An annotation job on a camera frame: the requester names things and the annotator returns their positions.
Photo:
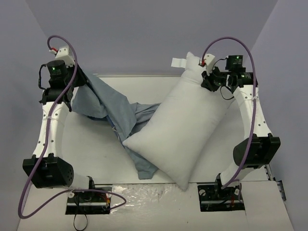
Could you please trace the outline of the blue pillowcase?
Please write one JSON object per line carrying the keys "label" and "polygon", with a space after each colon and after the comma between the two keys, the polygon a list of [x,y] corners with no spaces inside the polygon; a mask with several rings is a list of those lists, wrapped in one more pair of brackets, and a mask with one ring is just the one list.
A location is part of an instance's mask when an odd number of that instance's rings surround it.
{"label": "blue pillowcase", "polygon": [[78,88],[72,102],[72,111],[92,120],[107,121],[119,142],[139,132],[158,109],[159,103],[130,103],[94,74],[84,71],[87,84]]}

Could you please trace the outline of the white pillow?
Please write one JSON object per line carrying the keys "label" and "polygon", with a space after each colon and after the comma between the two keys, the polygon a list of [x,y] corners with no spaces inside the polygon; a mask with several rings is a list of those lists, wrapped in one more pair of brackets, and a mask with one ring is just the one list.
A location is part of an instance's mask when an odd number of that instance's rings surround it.
{"label": "white pillow", "polygon": [[201,86],[204,69],[199,61],[198,56],[187,53],[180,80],[149,122],[123,141],[183,191],[205,144],[234,101],[226,89],[211,92]]}

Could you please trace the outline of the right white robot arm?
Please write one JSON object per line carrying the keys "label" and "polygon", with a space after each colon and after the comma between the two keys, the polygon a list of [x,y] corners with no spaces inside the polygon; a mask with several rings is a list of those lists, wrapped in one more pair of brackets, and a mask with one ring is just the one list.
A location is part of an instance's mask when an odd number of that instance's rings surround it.
{"label": "right white robot arm", "polygon": [[239,106],[244,126],[244,140],[234,147],[231,164],[218,174],[213,187],[214,195],[220,199],[226,198],[231,187],[239,185],[250,172],[269,164],[281,145],[280,138],[272,134],[266,123],[257,79],[243,67],[243,56],[227,56],[225,61],[225,71],[219,70],[212,54],[206,54],[199,63],[204,68],[201,86],[212,92],[226,87]]}

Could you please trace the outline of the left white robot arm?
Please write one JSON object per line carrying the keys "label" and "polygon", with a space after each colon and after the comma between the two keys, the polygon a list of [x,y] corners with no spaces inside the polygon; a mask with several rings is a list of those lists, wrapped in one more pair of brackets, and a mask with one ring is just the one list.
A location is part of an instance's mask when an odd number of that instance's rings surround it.
{"label": "left white robot arm", "polygon": [[92,201],[97,189],[90,185],[91,177],[76,173],[62,155],[64,124],[72,111],[74,87],[87,83],[79,67],[66,66],[63,60],[45,64],[50,74],[49,87],[43,91],[43,117],[38,143],[30,159],[23,160],[23,170],[36,188],[80,189],[85,201]]}

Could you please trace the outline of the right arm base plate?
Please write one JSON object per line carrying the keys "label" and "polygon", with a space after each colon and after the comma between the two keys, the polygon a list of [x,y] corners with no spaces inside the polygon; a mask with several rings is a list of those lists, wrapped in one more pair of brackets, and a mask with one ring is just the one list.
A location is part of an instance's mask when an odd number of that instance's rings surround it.
{"label": "right arm base plate", "polygon": [[198,184],[199,207],[201,212],[245,211],[244,200],[239,186],[216,190],[214,183]]}

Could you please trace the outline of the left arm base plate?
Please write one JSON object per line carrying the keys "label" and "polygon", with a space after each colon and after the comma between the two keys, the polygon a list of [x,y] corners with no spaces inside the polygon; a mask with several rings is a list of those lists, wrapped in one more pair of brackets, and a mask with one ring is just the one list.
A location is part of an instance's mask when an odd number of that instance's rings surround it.
{"label": "left arm base plate", "polygon": [[66,201],[66,215],[110,214],[111,196],[98,192],[70,192]]}

